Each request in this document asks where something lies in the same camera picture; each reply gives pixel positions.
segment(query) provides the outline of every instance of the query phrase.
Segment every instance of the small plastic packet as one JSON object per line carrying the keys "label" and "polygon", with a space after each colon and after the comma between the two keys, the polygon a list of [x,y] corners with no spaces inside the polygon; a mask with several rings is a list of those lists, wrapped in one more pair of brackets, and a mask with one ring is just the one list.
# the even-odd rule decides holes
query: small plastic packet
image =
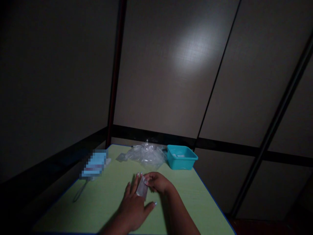
{"label": "small plastic packet", "polygon": [[119,162],[126,162],[127,161],[127,159],[125,158],[125,154],[124,153],[121,153],[120,155],[118,155],[116,160],[119,161]]}
{"label": "small plastic packet", "polygon": [[136,194],[138,196],[141,196],[146,200],[147,192],[148,192],[148,186],[144,184],[145,178],[144,176],[141,177]]}

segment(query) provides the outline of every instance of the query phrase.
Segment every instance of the green tabletop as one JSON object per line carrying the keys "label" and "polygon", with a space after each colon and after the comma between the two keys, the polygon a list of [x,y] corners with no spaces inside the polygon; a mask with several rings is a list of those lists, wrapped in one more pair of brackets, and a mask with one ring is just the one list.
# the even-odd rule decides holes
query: green tabletop
{"label": "green tabletop", "polygon": [[[98,233],[119,207],[127,183],[137,172],[147,173],[137,162],[128,160],[120,163],[115,160],[129,149],[128,146],[111,145],[108,151],[112,162],[102,176],[89,182],[80,198],[73,203],[75,194],[85,182],[77,180],[34,225],[33,231]],[[171,170],[163,164],[158,172],[174,184],[201,234],[235,234],[194,169]],[[132,234],[167,234],[159,194],[149,190],[145,203],[150,201],[156,201],[158,205]]]}

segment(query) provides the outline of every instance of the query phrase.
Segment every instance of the floor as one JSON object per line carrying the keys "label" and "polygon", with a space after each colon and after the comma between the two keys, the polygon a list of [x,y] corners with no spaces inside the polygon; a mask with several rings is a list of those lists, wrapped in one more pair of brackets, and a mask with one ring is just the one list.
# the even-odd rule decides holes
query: floor
{"label": "floor", "polygon": [[292,208],[283,222],[229,218],[229,222],[236,231],[237,235],[311,235],[313,234],[313,229],[311,227],[312,221],[313,214],[298,205],[295,205]]}

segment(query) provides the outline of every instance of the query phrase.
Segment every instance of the blue table edge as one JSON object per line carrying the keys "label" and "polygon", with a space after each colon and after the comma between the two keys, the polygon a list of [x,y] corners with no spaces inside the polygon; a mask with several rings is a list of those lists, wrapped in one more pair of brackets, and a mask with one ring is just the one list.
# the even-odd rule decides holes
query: blue table edge
{"label": "blue table edge", "polygon": [[[209,192],[210,196],[213,198],[215,204],[217,205],[217,207],[219,208],[220,212],[223,214],[224,218],[226,219],[227,223],[229,224],[229,226],[231,227],[232,231],[234,232],[234,235],[237,235],[235,230],[233,229],[232,225],[229,223],[228,219],[226,218],[226,216],[224,215],[223,211],[221,210],[221,208],[219,207],[219,205],[217,204],[216,200],[214,199],[214,197],[212,196],[212,194],[210,193],[210,191],[208,190],[208,188],[206,187],[206,185],[203,183],[203,180],[201,179],[200,175],[198,174],[198,172],[196,171],[196,169],[193,167],[193,169],[195,170],[195,172],[197,173],[199,179],[201,180],[202,184],[205,186],[206,190]],[[51,209],[51,207],[73,186],[73,184],[76,183],[76,181],[78,180],[79,178],[77,178],[68,188],[67,190],[65,190],[59,197],[58,199],[56,199],[52,204],[51,206],[49,206],[49,208],[45,211],[45,213],[43,213],[43,215],[45,215],[48,210]],[[41,219],[41,217],[36,220],[36,222],[33,224],[33,226]],[[98,233],[60,233],[60,232],[31,232],[32,234],[36,234],[36,235],[95,235],[95,234],[98,234]]]}

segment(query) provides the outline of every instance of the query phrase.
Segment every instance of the box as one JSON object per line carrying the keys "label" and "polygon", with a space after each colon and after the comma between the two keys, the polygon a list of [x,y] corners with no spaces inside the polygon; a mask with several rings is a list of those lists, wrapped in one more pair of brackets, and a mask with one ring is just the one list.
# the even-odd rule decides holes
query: box
{"label": "box", "polygon": [[191,170],[198,156],[188,147],[167,146],[167,161],[172,170]]}

